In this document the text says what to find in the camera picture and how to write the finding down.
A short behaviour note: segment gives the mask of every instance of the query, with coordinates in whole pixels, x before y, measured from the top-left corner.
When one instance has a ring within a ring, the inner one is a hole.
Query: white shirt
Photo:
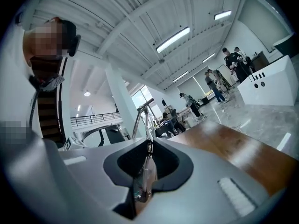
[[[30,75],[33,75],[33,71],[24,57],[23,38],[23,28],[12,25],[0,46],[0,121],[7,121],[7,127],[28,126],[36,92],[28,80]],[[43,136],[37,105],[32,129],[39,136]]]

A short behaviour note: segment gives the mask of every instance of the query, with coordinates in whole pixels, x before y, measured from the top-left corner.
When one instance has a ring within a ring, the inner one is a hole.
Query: person
[[[226,55],[224,58],[226,66],[231,70],[231,73],[236,73],[238,80],[242,83],[248,76],[246,69],[244,68],[243,62],[241,62],[241,55],[238,53],[230,53],[227,48],[222,49],[223,53]]]
[[[238,47],[235,47],[234,51],[235,51],[235,53],[241,55],[241,57],[243,59],[243,62],[246,65],[247,64],[247,61],[246,61],[246,57],[247,56],[246,56],[246,54],[243,54]]]
[[[32,57],[59,59],[74,56],[80,41],[76,26],[58,17],[25,31],[21,13],[13,19],[3,37],[0,49],[0,121],[8,126],[28,127],[36,93],[30,78],[34,77]],[[32,129],[42,137],[38,111],[34,110]]]
[[[166,134],[167,134],[167,136],[168,137],[170,137],[171,136],[171,134],[169,133],[169,132],[171,132],[174,136],[176,136],[177,134],[175,133],[175,131],[174,131],[174,125],[173,125],[173,122],[168,118],[168,113],[166,113],[166,112],[164,112],[163,114],[162,114],[162,119],[161,119],[161,122],[160,122],[160,126],[162,126],[163,124],[164,124],[164,122],[166,122],[166,121],[170,121],[169,122],[169,127],[170,127],[170,129],[169,129],[169,131],[167,131],[166,132]]]
[[[251,59],[249,56],[246,55],[246,53],[242,53],[238,47],[235,47],[235,53],[239,54],[243,58],[243,63],[245,64],[245,67],[248,69],[248,71],[252,70],[252,73],[256,71],[253,65],[251,65]]]
[[[206,75],[206,84],[209,86],[209,88],[211,90],[214,91],[214,94],[216,96],[216,99],[218,100],[218,103],[221,104],[221,100],[226,103],[228,102],[228,99],[225,99],[223,97],[223,95],[220,94],[220,92],[217,90],[217,87],[216,87],[216,84],[214,83],[214,81],[210,78],[210,73],[209,72],[205,72],[205,75]]]
[[[182,133],[186,131],[186,128],[180,124],[180,122],[178,121],[178,117],[177,117],[177,110],[176,109],[170,109],[170,114],[172,116],[171,121],[174,125],[174,128],[176,130],[180,130]]]
[[[184,98],[186,101],[186,107],[190,107],[192,112],[195,114],[195,116],[197,117],[197,119],[201,119],[201,118],[206,118],[206,116],[204,114],[201,114],[198,111],[197,105],[196,105],[196,100],[192,98],[191,95],[186,95],[184,93],[180,93],[179,96],[181,98]]]
[[[208,69],[207,72],[212,73],[215,77],[217,89],[221,89],[223,93],[226,93],[226,95],[229,95],[228,89],[225,87],[224,82],[222,78],[218,75],[218,72],[215,70]]]

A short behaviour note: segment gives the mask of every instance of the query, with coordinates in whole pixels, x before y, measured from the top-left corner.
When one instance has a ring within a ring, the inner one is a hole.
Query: window
[[[132,100],[133,100],[136,108],[139,108],[146,102],[144,96],[141,93],[141,90],[139,90],[135,95],[132,96]]]
[[[142,87],[135,95],[132,96],[132,100],[133,100],[136,108],[139,108],[140,106],[142,106],[143,104],[145,104],[147,101],[149,101],[152,98],[153,97],[152,97],[149,89],[146,86]],[[150,103],[149,113],[151,114],[153,119],[154,119],[154,116],[157,118],[162,116],[162,112],[159,109],[158,105],[155,103],[155,101]]]
[[[153,98],[152,95],[150,94],[149,89],[146,86],[142,87],[140,89],[140,91],[142,92],[142,94],[143,94],[144,98],[146,99],[146,101],[149,101],[151,98]]]

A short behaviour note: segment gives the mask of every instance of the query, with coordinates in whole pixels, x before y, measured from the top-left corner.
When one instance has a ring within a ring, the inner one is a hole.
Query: handrail
[[[71,117],[71,126],[78,127],[121,118],[119,112]]]
[[[60,63],[60,66],[62,65],[62,72],[61,75],[64,76],[64,70],[66,67],[67,58],[65,58],[64,63]],[[59,85],[59,98],[58,98],[58,111],[57,111],[57,119],[58,119],[58,128],[60,129],[60,133],[62,135],[62,141],[66,142],[66,136],[64,132],[64,123],[62,119],[62,101],[61,101],[61,92],[62,92],[62,84]]]

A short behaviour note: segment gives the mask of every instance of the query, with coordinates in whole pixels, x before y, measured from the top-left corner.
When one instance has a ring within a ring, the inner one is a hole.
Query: wooden table
[[[209,120],[169,140],[219,155],[260,182],[270,196],[288,185],[298,165],[271,146]]]

